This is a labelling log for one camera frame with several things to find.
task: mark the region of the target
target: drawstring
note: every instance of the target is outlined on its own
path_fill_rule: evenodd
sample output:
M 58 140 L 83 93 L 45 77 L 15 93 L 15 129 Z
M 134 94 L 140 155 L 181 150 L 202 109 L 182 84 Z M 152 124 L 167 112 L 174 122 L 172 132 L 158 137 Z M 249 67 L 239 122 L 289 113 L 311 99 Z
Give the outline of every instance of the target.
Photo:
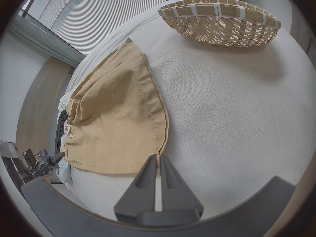
M 72 125 L 67 123 L 68 120 L 65 121 L 65 133 L 67 134 L 68 137 L 74 137 L 74 135 L 72 135 L 70 133 L 70 129 L 72 128 Z

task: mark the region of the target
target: basket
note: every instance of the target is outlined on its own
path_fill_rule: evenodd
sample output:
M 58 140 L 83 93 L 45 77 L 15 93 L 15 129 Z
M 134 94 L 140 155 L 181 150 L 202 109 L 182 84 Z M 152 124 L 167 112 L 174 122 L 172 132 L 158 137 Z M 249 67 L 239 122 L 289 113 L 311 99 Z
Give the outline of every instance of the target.
M 260 46 L 281 28 L 271 13 L 238 0 L 182 0 L 158 13 L 178 33 L 214 45 Z

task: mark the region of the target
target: black cloth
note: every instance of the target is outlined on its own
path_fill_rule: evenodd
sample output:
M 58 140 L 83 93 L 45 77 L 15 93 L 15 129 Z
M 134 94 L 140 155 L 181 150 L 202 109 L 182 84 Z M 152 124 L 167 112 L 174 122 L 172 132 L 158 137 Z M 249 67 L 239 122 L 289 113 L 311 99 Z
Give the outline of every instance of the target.
M 65 121 L 68 119 L 67 110 L 63 110 L 59 115 L 58 122 L 57 122 L 57 131 L 56 131 L 56 139 L 55 139 L 55 154 L 60 153 L 60 146 L 61 146 L 61 136 L 64 134 L 65 131 Z

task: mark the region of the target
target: white bed sheet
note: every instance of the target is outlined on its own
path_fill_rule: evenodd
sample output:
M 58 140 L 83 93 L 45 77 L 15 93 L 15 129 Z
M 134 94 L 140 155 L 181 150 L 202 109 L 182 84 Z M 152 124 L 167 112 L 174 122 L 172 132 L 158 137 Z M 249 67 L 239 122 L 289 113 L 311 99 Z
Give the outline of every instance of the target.
M 304 51 L 283 29 L 262 47 L 205 45 L 171 29 L 157 14 L 160 6 L 87 55 L 60 111 L 71 90 L 130 37 L 145 53 L 168 109 L 164 153 L 204 205 L 202 218 L 238 205 L 275 175 L 296 184 L 316 148 L 316 72 Z M 116 220 L 113 206 L 134 177 L 71 167 L 66 186 L 91 211 Z

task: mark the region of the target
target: khaki fabric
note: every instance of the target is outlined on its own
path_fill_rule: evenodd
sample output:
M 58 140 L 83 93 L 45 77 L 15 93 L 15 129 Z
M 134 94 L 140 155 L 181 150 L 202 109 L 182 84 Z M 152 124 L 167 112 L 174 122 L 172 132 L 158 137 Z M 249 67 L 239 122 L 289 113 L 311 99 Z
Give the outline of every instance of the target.
M 169 119 L 143 52 L 127 39 L 77 87 L 67 105 L 71 127 L 62 152 L 72 166 L 136 173 L 160 154 Z

